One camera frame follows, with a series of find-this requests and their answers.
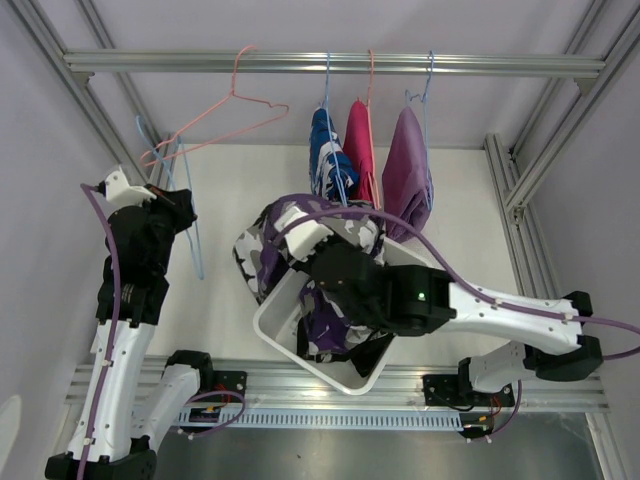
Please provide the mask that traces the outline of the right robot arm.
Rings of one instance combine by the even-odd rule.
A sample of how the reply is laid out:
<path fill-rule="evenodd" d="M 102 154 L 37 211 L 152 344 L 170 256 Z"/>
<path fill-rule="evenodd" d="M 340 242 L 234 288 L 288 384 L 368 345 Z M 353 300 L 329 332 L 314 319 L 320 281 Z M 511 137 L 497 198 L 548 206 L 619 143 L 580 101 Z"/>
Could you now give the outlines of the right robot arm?
<path fill-rule="evenodd" d="M 424 264 L 380 265 L 345 242 L 321 248 L 308 273 L 356 325 L 398 337 L 463 332 L 504 339 L 505 345 L 459 362 L 455 391 L 467 404 L 531 377 L 584 380 L 603 363 L 599 340 L 583 333 L 568 299 L 464 287 Z"/>

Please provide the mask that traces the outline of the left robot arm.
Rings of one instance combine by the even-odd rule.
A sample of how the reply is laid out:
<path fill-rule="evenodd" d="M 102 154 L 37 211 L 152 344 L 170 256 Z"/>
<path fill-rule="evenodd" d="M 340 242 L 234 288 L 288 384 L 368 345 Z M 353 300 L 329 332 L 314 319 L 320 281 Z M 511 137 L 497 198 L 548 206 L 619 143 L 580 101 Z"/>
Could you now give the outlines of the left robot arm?
<path fill-rule="evenodd" d="M 169 283 L 166 273 L 176 236 L 197 215 L 188 189 L 129 187 L 124 199 L 115 183 L 84 185 L 115 205 L 97 213 L 108 255 L 96 311 L 96 353 L 82 413 L 65 452 L 50 457 L 48 479 L 150 479 L 157 451 L 189 400 L 215 389 L 209 354 L 178 350 L 140 408 L 134 406 L 148 347 L 158 326 Z"/>

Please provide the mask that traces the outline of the black white patterned trousers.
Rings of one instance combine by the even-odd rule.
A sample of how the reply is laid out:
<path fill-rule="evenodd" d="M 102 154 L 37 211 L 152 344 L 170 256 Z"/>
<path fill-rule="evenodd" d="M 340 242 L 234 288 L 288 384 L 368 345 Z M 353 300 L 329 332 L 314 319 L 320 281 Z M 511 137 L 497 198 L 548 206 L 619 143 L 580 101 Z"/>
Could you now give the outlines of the black white patterned trousers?
<path fill-rule="evenodd" d="M 296 334 L 296 354 L 303 360 L 314 363 L 351 362 L 361 377 L 372 373 L 376 363 L 381 359 L 391 344 L 394 336 L 385 334 L 373 340 L 366 340 L 346 353 L 311 353 L 313 344 L 308 341 L 307 334 L 301 328 Z"/>

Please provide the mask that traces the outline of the purple camouflage trousers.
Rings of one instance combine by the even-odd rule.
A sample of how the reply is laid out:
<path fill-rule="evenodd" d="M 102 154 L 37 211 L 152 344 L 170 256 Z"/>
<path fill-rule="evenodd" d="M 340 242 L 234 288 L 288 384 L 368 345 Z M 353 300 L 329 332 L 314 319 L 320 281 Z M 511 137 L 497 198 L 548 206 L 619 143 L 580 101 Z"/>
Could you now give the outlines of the purple camouflage trousers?
<path fill-rule="evenodd" d="M 295 260 L 289 254 L 286 243 L 275 241 L 278 235 L 275 222 L 284 210 L 292 205 L 298 206 L 306 213 L 313 213 L 338 208 L 341 203 L 313 194 L 286 195 L 267 205 L 256 221 L 240 235 L 234 244 L 232 254 L 245 283 L 259 304 L 266 299 L 284 274 L 295 265 Z M 369 254 L 376 263 L 383 263 L 385 226 L 381 219 L 367 214 L 349 214 L 324 217 L 319 222 Z M 313 284 L 307 287 L 302 300 L 304 306 L 310 309 L 310 325 L 320 327 L 320 331 L 313 333 L 309 340 L 320 352 L 348 351 L 352 345 L 358 345 L 364 341 L 358 335 L 354 339 L 346 338 L 335 346 L 322 346 L 321 341 L 326 338 L 326 334 L 338 325 L 346 330 L 358 329 L 373 335 L 385 335 L 378 330 L 357 326 L 350 322 L 335 302 L 329 300 L 314 281 L 311 280 L 311 282 Z"/>

